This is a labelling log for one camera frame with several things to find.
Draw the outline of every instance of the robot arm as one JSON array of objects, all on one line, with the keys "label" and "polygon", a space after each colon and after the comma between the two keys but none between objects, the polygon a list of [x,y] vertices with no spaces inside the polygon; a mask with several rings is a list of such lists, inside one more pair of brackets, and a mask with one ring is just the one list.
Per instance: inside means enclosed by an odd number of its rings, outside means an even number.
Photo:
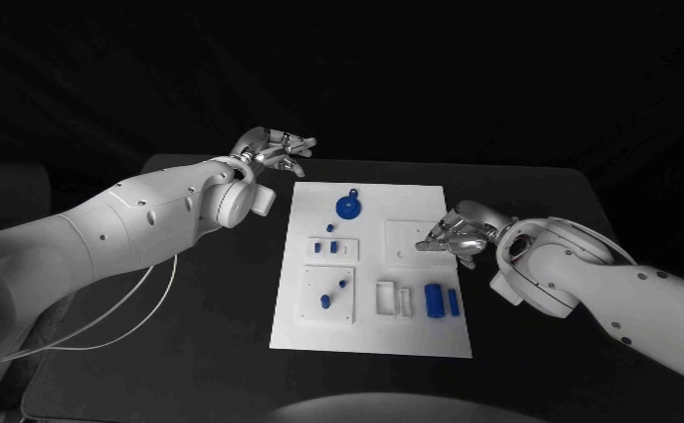
[{"label": "robot arm", "polygon": [[609,335],[684,375],[684,280],[636,265],[617,244],[570,220],[518,221],[471,201],[458,203],[415,248],[448,250],[473,268],[487,243],[499,264],[492,289],[513,305],[525,300],[565,317],[581,302]]},{"label": "robot arm", "polygon": [[249,211],[267,215],[275,193],[256,184],[256,175],[269,167],[303,176],[288,156],[310,156],[314,144],[256,127],[229,156],[135,176],[70,211],[1,230],[0,356],[18,349],[62,297],[163,263],[204,233],[238,225]]}]

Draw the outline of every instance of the blue block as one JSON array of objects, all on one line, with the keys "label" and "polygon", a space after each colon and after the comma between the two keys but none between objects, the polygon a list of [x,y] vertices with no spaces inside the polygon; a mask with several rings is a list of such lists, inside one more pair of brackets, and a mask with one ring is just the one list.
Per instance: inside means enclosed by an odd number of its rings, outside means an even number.
[{"label": "blue block", "polygon": [[424,286],[424,304],[427,306],[427,317],[444,317],[444,301],[441,299],[441,287],[435,283]]},{"label": "blue block", "polygon": [[456,298],[456,290],[447,290],[448,293],[448,306],[451,308],[451,316],[458,316],[460,315],[460,310],[458,310],[458,299]]}]

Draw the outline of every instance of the cable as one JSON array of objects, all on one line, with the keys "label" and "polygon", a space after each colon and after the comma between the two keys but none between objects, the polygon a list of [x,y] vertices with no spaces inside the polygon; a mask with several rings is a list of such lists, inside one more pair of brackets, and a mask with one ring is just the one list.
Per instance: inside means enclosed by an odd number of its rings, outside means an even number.
[{"label": "cable", "polygon": [[47,351],[47,350],[56,350],[56,351],[88,351],[88,350],[92,350],[92,349],[99,349],[101,347],[105,347],[108,346],[109,344],[114,344],[116,341],[119,341],[124,337],[127,337],[138,328],[140,326],[147,322],[147,320],[150,319],[150,317],[153,316],[154,312],[157,311],[158,307],[161,306],[161,303],[164,302],[164,299],[167,297],[167,294],[168,294],[168,290],[171,289],[171,283],[173,283],[173,278],[174,278],[174,266],[176,266],[176,263],[177,263],[177,255],[173,256],[173,269],[170,271],[170,279],[168,279],[168,284],[167,284],[167,289],[164,290],[164,294],[161,295],[161,298],[160,298],[160,301],[157,302],[157,305],[154,306],[154,309],[151,310],[150,314],[147,315],[147,317],[142,319],[142,321],[140,321],[138,325],[119,337],[116,337],[116,339],[114,339],[112,341],[106,342],[105,344],[101,344],[98,346],[92,346],[92,347],[56,347],[57,344],[60,344],[64,340],[70,339],[73,336],[76,336],[77,334],[80,334],[80,332],[83,332],[86,329],[89,329],[114,311],[115,309],[118,308],[118,306],[121,306],[121,304],[124,303],[124,301],[131,297],[132,293],[137,291],[140,285],[142,284],[142,281],[147,279],[147,277],[150,276],[150,273],[151,271],[154,270],[154,266],[150,267],[150,269],[147,270],[147,273],[145,275],[142,276],[142,278],[140,279],[140,282],[138,284],[132,287],[132,289],[128,291],[128,294],[121,298],[121,300],[114,304],[114,306],[111,307],[111,309],[95,319],[92,320],[88,324],[85,324],[85,326],[82,326],[79,329],[76,329],[73,332],[70,332],[69,334],[66,334],[63,337],[60,337],[59,339],[54,340],[54,342],[52,342],[50,344],[46,344],[44,346],[36,348],[36,349],[31,349],[31,350],[27,350],[27,351],[18,351],[13,354],[8,354],[7,356],[2,357],[2,359],[0,360],[0,364],[2,362],[8,362],[8,361],[13,361],[14,359],[20,359],[23,357],[27,357],[41,351]]}]

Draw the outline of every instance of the gray table surface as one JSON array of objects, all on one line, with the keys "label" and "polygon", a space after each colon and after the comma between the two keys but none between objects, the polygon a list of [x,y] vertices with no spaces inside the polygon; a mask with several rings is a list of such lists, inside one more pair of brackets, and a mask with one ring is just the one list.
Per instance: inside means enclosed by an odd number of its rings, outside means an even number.
[{"label": "gray table surface", "polygon": [[[142,172],[215,156],[157,155]],[[314,159],[301,165],[304,181],[441,185],[447,206],[470,199],[519,218],[559,216],[614,238],[574,170]],[[684,419],[684,378],[607,337],[583,306],[557,319],[490,290],[492,250],[473,272],[458,272],[471,360],[269,349],[294,180],[264,173],[259,181],[278,193],[269,216],[251,214],[178,255],[170,295],[138,331],[103,349],[49,352],[23,399],[27,415],[228,422],[320,396],[394,391],[489,403],[557,422]],[[105,342],[138,322],[170,263],[73,346]],[[63,333],[108,309],[142,273],[77,292]]]}]

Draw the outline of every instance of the table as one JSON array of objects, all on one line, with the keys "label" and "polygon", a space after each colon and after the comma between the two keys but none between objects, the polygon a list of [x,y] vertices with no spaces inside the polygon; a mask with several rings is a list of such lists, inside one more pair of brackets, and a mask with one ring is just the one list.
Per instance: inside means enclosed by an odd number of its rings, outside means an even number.
[{"label": "table", "polygon": [[[215,156],[157,155],[142,172]],[[301,165],[304,181],[441,185],[447,206],[470,199],[519,218],[559,216],[614,238],[574,170],[314,159]],[[490,290],[492,251],[474,271],[458,272],[471,360],[269,349],[294,180],[264,173],[259,181],[278,194],[269,216],[251,214],[178,255],[167,301],[138,331],[96,351],[49,352],[23,399],[27,415],[226,422],[320,396],[392,391],[493,404],[551,422],[684,418],[684,378],[609,338],[583,306],[557,319]],[[73,346],[129,329],[154,307],[170,271],[166,262]],[[142,273],[77,292],[63,332],[108,309]]]}]

